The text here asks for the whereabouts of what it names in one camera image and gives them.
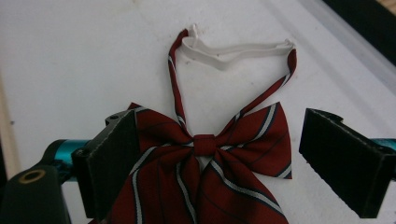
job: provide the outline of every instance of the white table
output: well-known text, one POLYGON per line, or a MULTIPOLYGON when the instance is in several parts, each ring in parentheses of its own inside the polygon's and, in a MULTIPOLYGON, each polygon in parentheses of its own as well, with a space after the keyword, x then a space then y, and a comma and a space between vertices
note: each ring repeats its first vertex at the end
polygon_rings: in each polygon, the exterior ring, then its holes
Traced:
MULTIPOLYGON (((297 46, 295 76, 265 102, 285 109, 294 178, 260 176, 290 223, 396 221, 394 182, 378 219, 359 219, 298 152, 307 107, 337 114, 367 137, 396 135, 395 67, 314 0, 1 1, 0 75, 21 168, 37 163, 56 139, 95 137, 104 119, 131 101, 175 118, 167 51, 193 23, 210 46, 285 38, 297 46)), ((178 58, 192 133, 218 133, 284 69, 278 58, 242 61, 225 72, 178 58)), ((73 222, 86 223, 77 183, 63 188, 73 222)))

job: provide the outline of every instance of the neck strap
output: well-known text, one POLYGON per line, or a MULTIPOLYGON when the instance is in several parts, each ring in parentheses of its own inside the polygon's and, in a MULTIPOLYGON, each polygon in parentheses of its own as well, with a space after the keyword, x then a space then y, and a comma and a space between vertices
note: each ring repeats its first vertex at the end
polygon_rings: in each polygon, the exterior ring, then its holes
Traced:
POLYGON ((288 40, 275 44, 245 44, 224 49, 212 49, 199 40, 197 37, 196 28, 192 28, 191 33, 192 35, 189 35, 188 30, 183 30, 180 32, 175 43, 170 48, 168 55, 169 73, 172 83, 172 91, 175 97, 175 111, 178 122, 187 135, 190 134, 187 131, 186 116, 184 114, 180 90, 177 85, 176 50, 180 46, 188 57, 191 57, 202 63, 207 63, 221 70, 226 69, 233 63, 245 58, 288 54, 288 67, 290 72, 280 78, 268 90, 259 95, 255 100, 239 111, 239 113, 236 114, 235 117, 227 124, 226 128, 233 125, 233 123, 241 119, 247 112, 252 110, 254 107, 267 99, 271 94, 285 85, 294 73, 297 64, 296 50, 294 49, 294 44, 288 40), (232 54, 232 56, 228 59, 221 59, 218 57, 218 55, 220 56, 222 54, 232 54))

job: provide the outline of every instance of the clamp jaw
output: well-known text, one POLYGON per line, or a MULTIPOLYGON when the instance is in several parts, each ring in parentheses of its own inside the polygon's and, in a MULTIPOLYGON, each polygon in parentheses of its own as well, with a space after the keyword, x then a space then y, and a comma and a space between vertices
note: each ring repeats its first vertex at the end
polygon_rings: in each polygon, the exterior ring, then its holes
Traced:
POLYGON ((0 223, 70 223, 61 185, 77 180, 87 217, 103 220, 139 152, 134 111, 106 119, 92 140, 57 140, 6 184, 0 223))

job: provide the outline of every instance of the white stripe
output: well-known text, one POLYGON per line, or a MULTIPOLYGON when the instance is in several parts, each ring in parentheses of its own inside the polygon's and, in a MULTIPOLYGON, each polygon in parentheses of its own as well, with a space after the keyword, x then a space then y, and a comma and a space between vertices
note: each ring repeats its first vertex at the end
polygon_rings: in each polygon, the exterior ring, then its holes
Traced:
POLYGON ((250 197, 256 198, 256 199, 258 199, 258 200, 260 200, 260 201, 262 201, 262 202, 265 202, 265 203, 267 203, 268 205, 270 205, 271 207, 273 207, 277 212, 279 212, 280 214, 283 214, 283 213, 282 213, 282 209, 279 207, 279 205, 277 205, 276 203, 273 203, 273 202, 272 202, 271 200, 269 200, 265 195, 263 195, 263 194, 261 194, 261 193, 259 193, 259 192, 256 192, 256 191, 253 191, 253 190, 250 190, 250 189, 245 189, 245 188, 242 188, 242 187, 239 187, 239 186, 235 185, 233 182, 231 182, 229 179, 227 179, 227 178, 224 176, 223 171, 221 170, 221 168, 218 166, 218 164, 217 164, 215 161, 211 161, 210 164, 213 166, 213 168, 215 168, 215 170, 216 170, 216 171, 218 172, 218 174, 221 176, 223 182, 224 182, 229 188, 231 188, 231 189, 233 189, 233 190, 235 190, 235 191, 238 191, 238 192, 240 192, 240 193, 246 194, 246 195, 248 195, 248 196, 250 196, 250 197))
POLYGON ((280 174, 278 177, 280 178, 285 178, 291 171, 291 165, 289 165, 289 167, 282 173, 280 174))
POLYGON ((221 149, 223 149, 223 150, 228 150, 228 149, 230 149, 230 148, 232 148, 231 146, 224 146, 224 147, 221 147, 221 149))
POLYGON ((262 125, 262 129, 257 134, 257 136, 251 141, 255 141, 258 138, 262 137, 262 135, 267 131, 267 129, 270 126, 271 121, 272 121, 272 119, 274 117, 275 109, 276 109, 276 105, 271 105, 270 112, 268 114, 267 120, 264 122, 264 125, 262 125))
POLYGON ((134 112, 137 113, 137 112, 140 112, 140 111, 143 111, 143 110, 147 110, 147 108, 145 108, 143 106, 139 106, 139 107, 134 109, 134 112))
POLYGON ((137 224, 142 224, 143 223, 143 215, 142 215, 142 207, 140 205, 139 192, 137 191, 137 173, 138 172, 135 172, 134 175, 132 176, 132 184, 134 186, 134 202, 135 202, 135 206, 136 206, 137 224))
POLYGON ((290 78, 290 74, 287 74, 286 77, 285 77, 285 80, 283 80, 283 83, 282 83, 282 85, 280 87, 283 87, 289 81, 289 78, 290 78))
POLYGON ((237 121, 241 117, 241 112, 239 112, 237 115, 235 115, 235 121, 237 121))
POLYGON ((186 145, 182 145, 183 147, 194 147, 194 142, 190 142, 186 145))
POLYGON ((182 122, 184 125, 186 125, 186 122, 184 122, 184 119, 181 116, 177 116, 178 120, 182 122))
MULTIPOLYGON (((166 143, 166 144, 162 145, 161 147, 167 147, 167 146, 170 146, 170 144, 169 144, 169 143, 166 143)), ((143 153, 142 157, 140 157, 140 159, 134 164, 134 167, 132 168, 131 174, 132 174, 133 172, 135 172, 135 171, 140 167, 140 165, 145 161, 145 159, 149 156, 149 154, 150 154, 155 148, 157 148, 157 147, 151 147, 151 148, 147 149, 147 150, 145 151, 145 153, 143 153)))
POLYGON ((194 207, 191 204, 189 193, 187 192, 186 186, 184 185, 183 181, 181 180, 180 163, 177 164, 176 173, 177 173, 177 183, 180 185, 181 190, 183 191, 184 200, 185 200, 185 202, 187 204, 187 207, 189 208, 190 214, 192 216, 193 223, 197 223, 196 220, 195 220, 195 217, 196 217, 195 210, 194 210, 194 207))
POLYGON ((174 71, 176 72, 175 64, 173 63, 172 57, 170 55, 168 56, 168 60, 169 60, 169 62, 171 62, 172 67, 173 67, 174 71))

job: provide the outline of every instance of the bow tie knot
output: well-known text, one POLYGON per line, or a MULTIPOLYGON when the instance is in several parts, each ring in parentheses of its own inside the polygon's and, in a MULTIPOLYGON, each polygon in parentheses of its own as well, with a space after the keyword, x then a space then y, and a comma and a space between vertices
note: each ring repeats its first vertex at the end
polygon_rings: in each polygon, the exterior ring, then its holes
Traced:
POLYGON ((216 152, 216 140, 213 134, 197 134, 193 137, 194 156, 213 156, 216 152))

